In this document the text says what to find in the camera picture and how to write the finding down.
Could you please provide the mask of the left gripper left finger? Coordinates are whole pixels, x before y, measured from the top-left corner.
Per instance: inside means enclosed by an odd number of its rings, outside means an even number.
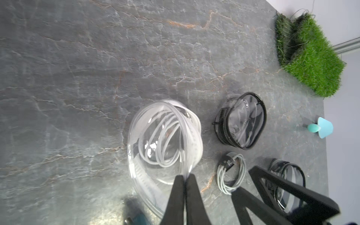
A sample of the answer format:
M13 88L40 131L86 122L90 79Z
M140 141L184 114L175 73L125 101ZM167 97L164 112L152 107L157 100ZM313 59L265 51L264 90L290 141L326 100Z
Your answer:
M161 225L183 225L185 207L185 181L182 175L174 179L166 211L160 222Z

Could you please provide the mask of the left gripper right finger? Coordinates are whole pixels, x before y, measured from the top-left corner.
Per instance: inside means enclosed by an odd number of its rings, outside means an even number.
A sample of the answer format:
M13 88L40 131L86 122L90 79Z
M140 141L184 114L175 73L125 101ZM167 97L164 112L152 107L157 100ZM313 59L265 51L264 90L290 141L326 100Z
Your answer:
M186 180L187 225L211 225L194 174Z

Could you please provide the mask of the teal charger cube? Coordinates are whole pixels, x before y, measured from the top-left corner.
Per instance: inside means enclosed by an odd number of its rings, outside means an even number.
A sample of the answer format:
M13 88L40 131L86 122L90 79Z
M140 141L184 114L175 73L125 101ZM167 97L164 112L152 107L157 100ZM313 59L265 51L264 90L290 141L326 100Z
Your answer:
M147 219L143 213L129 214L125 220L125 225L151 225L152 223Z

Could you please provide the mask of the clear round pouch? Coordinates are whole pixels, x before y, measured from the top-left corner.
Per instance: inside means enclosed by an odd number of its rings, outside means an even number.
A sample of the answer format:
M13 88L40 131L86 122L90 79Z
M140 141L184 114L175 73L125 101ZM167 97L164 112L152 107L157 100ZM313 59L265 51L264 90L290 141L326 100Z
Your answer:
M182 103L163 99L141 108L127 139L128 169L146 206L162 218L174 179L188 177L203 155L201 122Z

